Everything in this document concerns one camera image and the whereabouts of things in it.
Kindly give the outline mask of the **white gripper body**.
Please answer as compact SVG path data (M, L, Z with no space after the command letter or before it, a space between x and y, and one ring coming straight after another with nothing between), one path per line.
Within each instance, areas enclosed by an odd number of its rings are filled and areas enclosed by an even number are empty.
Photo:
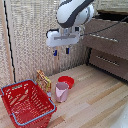
M80 27L51 29L46 34L46 44L49 47L76 44L80 38L80 30Z

